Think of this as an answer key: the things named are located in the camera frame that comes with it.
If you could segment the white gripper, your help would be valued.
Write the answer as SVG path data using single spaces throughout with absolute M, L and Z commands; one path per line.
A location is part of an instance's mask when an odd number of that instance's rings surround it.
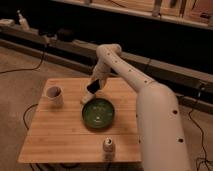
M 91 81 L 98 81 L 101 88 L 103 88 L 107 82 L 109 76 L 109 67 L 105 64 L 97 64 L 92 72 Z

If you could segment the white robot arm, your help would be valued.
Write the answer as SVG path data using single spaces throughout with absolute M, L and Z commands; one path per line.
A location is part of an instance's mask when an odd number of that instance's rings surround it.
M 106 80 L 113 69 L 136 92 L 136 119 L 144 171 L 191 171 L 178 100 L 157 82 L 121 58 L 118 44 L 96 49 L 92 78 Z

